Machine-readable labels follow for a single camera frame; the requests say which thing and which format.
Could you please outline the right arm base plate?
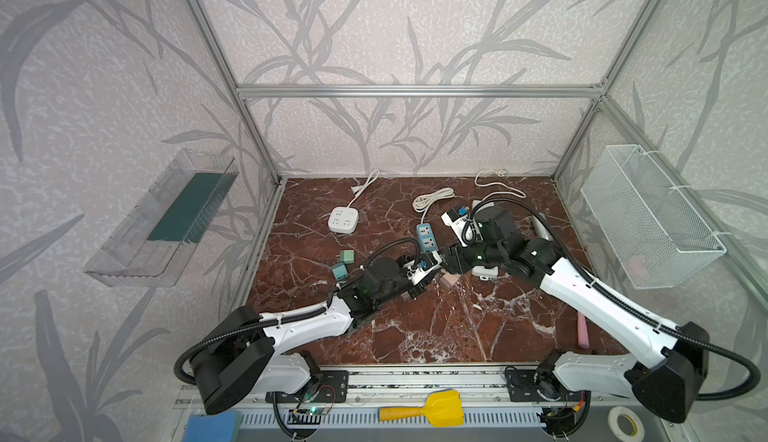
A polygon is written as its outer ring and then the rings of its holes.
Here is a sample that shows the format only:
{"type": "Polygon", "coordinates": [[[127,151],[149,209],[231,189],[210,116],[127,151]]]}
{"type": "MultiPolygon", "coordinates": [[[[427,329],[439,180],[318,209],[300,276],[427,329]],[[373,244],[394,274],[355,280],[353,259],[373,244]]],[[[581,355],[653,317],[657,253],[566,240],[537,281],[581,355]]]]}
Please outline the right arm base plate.
{"type": "Polygon", "coordinates": [[[503,372],[512,402],[576,404],[582,393],[567,390],[555,377],[536,368],[507,366],[503,372]]]}

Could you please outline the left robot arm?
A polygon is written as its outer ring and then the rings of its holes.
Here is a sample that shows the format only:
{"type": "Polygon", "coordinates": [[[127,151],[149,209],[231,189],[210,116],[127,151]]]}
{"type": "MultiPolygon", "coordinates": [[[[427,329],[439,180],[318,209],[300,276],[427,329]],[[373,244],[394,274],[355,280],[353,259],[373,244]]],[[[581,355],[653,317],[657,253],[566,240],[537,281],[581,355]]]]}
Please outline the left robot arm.
{"type": "Polygon", "coordinates": [[[274,313],[236,309],[177,358],[174,375],[197,387],[209,415],[230,409],[253,390],[296,394],[317,385],[321,371],[301,346],[364,328],[385,304],[421,292],[444,261],[436,251],[418,250],[402,260],[385,252],[371,254],[361,273],[323,302],[274,313]]]}

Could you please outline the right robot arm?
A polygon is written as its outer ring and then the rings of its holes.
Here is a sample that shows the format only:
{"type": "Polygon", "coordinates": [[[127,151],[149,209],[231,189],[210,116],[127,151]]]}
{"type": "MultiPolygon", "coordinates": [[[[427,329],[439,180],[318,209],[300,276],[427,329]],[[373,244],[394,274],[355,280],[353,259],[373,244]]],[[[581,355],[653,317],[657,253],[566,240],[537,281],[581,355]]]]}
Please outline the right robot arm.
{"type": "Polygon", "coordinates": [[[454,207],[442,220],[458,242],[439,251],[444,269],[464,274],[475,267],[503,272],[567,303],[610,334],[624,356],[553,351],[539,366],[544,387],[632,398],[659,418],[682,423],[697,401],[734,399],[756,389],[760,369],[748,358],[714,345],[701,326],[678,325],[605,285],[573,258],[559,237],[527,239],[503,197],[454,207]],[[704,393],[710,355],[747,371],[733,388],[704,393]]]}

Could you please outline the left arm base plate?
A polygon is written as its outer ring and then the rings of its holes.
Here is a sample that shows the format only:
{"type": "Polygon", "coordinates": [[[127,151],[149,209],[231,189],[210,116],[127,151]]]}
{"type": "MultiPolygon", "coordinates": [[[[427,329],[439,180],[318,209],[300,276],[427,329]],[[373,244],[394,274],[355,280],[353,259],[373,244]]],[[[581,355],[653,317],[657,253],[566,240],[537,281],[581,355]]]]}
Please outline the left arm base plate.
{"type": "Polygon", "coordinates": [[[319,375],[312,376],[310,381],[296,393],[270,392],[266,395],[266,401],[272,403],[274,396],[277,396],[279,404],[307,405],[310,403],[345,402],[349,378],[350,372],[346,370],[323,370],[319,375]]]}

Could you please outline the blue power strip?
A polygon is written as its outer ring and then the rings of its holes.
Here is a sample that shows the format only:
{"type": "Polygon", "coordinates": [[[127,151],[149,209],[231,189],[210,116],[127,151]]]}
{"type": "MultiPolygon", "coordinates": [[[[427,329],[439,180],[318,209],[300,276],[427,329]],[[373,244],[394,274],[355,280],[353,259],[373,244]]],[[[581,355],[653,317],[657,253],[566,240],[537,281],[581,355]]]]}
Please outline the blue power strip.
{"type": "Polygon", "coordinates": [[[434,231],[429,223],[418,224],[416,231],[423,252],[436,252],[438,250],[434,231]]]}

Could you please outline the white square power strip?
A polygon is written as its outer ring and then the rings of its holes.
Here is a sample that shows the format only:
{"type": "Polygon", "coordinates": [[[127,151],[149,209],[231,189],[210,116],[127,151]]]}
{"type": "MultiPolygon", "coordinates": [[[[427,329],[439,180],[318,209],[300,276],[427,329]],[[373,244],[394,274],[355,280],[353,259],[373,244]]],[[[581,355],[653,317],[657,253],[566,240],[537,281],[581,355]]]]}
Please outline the white square power strip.
{"type": "Polygon", "coordinates": [[[328,218],[327,226],[331,232],[352,234],[359,221],[359,211],[351,206],[337,206],[328,218]]]}

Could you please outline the green plug adapter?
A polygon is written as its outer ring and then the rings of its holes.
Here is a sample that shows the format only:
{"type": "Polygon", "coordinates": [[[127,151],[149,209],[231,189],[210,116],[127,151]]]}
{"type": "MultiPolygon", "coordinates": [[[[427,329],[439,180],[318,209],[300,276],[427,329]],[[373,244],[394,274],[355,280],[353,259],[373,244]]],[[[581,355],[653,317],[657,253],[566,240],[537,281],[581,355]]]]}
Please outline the green plug adapter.
{"type": "Polygon", "coordinates": [[[355,251],[352,249],[345,249],[340,252],[339,261],[343,264],[353,264],[355,261],[355,251]]]}

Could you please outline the pink plug adapter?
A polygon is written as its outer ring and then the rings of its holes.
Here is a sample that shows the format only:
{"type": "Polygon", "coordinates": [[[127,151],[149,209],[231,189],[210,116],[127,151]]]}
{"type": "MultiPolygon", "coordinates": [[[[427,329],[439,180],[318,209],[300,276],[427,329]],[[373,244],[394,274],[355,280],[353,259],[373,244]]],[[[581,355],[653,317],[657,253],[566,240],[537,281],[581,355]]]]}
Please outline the pink plug adapter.
{"type": "Polygon", "coordinates": [[[460,282],[460,276],[457,274],[442,273],[439,282],[446,289],[452,289],[460,282]]]}

